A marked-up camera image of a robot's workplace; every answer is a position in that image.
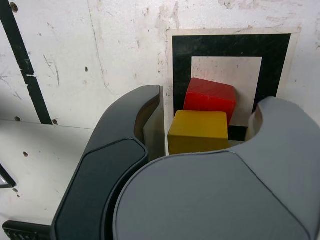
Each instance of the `black tape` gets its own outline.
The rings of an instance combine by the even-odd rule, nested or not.
[[[27,84],[27,89],[39,120],[42,124],[52,125],[38,80],[34,76],[34,68],[32,67],[26,46],[8,0],[0,0],[0,19],[21,70],[24,82]]]

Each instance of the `white wall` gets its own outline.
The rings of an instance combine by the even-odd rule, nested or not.
[[[282,97],[320,124],[318,0],[14,2],[14,16],[49,114],[59,126],[39,124],[0,25],[0,119],[7,120],[0,122],[0,162],[21,194],[18,198],[12,189],[0,189],[0,203],[6,206],[0,208],[0,224],[7,219],[50,224],[89,140],[88,129],[116,99],[139,86],[159,84],[164,86],[166,107],[172,106],[168,29],[299,28]],[[10,122],[15,116],[29,123]],[[22,152],[28,151],[26,158]]]

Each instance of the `wooden block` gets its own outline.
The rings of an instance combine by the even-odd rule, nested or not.
[[[233,86],[192,78],[186,92],[183,110],[225,112],[229,125],[236,104]]]
[[[227,114],[217,111],[177,111],[168,133],[168,145],[170,155],[229,148]]]

